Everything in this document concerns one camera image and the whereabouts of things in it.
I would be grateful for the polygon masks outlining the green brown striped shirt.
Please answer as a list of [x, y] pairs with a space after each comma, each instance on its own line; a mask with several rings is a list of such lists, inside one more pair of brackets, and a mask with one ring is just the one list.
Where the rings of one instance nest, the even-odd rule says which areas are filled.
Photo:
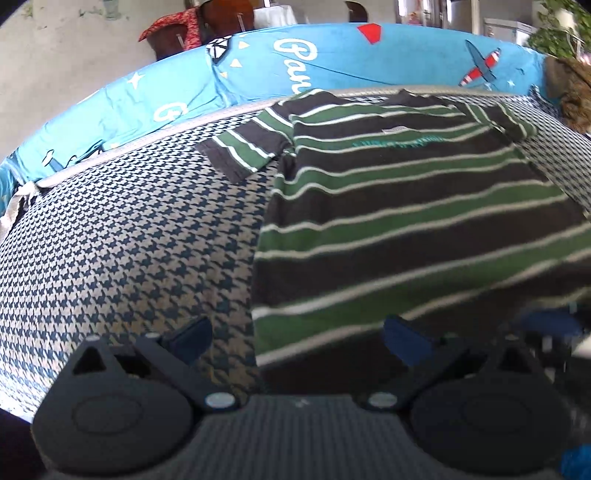
[[249, 313], [266, 382], [399, 316], [485, 341], [590, 299], [590, 209], [552, 169], [566, 129], [511, 100], [308, 90], [197, 145], [238, 186], [270, 175]]

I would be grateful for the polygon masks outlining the houndstooth sofa seat cushion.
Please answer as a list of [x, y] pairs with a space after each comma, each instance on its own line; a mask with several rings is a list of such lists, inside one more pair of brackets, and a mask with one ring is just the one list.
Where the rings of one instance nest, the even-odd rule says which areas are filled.
[[[90, 167], [17, 221], [1, 245], [4, 410], [30, 421], [88, 337], [121, 345], [200, 317], [213, 327], [212, 380], [252, 389], [249, 287], [270, 175], [238, 186], [197, 153], [199, 142], [245, 121]], [[567, 129], [550, 141], [563, 150], [552, 169], [568, 153], [590, 153]]]

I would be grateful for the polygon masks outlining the brown plush toy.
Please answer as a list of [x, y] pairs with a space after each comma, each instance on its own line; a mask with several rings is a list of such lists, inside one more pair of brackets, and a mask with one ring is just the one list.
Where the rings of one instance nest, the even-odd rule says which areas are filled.
[[574, 58], [547, 56], [544, 86], [558, 102], [564, 123], [572, 130], [590, 134], [590, 66]]

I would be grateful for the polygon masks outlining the white chest freezer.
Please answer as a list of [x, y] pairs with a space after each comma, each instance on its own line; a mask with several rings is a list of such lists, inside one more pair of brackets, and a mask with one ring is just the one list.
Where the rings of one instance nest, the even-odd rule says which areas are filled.
[[530, 36], [536, 31], [536, 27], [515, 20], [484, 19], [484, 32], [487, 37], [519, 46], [525, 46]]

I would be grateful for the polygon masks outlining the green potted plant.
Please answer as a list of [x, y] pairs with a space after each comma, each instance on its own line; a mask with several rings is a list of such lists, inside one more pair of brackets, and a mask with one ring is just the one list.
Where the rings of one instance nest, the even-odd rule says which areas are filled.
[[543, 54], [585, 60], [590, 56], [590, 12], [579, 1], [534, 1], [535, 32], [526, 46]]

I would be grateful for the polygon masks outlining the blue printed sofa back cover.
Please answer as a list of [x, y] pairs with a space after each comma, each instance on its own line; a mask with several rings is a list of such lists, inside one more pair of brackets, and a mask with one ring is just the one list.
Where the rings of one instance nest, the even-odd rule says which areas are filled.
[[48, 121], [1, 162], [1, 201], [92, 154], [221, 109], [339, 90], [436, 85], [524, 95], [544, 57], [470, 33], [402, 24], [301, 24], [238, 33], [150, 64]]

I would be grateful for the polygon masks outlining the dark wooden chair right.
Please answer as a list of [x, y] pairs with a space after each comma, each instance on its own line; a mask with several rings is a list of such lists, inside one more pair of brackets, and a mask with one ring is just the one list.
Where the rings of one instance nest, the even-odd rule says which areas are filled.
[[348, 9], [349, 22], [367, 23], [369, 21], [369, 13], [361, 3], [356, 1], [346, 1], [345, 4]]

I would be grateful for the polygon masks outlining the red patterned cloth on chair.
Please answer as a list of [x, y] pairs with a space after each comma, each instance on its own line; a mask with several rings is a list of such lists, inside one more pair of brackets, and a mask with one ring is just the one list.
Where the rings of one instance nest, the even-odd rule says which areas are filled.
[[144, 30], [138, 42], [146, 40], [158, 55], [176, 54], [201, 46], [196, 7], [160, 17]]

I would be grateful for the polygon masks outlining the dark wooden dining chair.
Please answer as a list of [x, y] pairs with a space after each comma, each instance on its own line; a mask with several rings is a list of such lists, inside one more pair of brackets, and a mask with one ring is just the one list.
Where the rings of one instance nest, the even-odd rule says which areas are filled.
[[[197, 8], [201, 46], [221, 37], [254, 29], [253, 7], [250, 1], [185, 1], [185, 9], [191, 7]], [[154, 54], [157, 61], [175, 55], [166, 53], [158, 55], [155, 52]]]

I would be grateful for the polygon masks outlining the white clothed dining table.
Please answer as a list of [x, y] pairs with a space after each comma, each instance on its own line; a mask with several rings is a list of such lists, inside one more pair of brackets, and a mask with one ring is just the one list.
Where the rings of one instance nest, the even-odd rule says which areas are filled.
[[279, 28], [297, 25], [297, 17], [290, 5], [272, 5], [253, 10], [256, 29]]

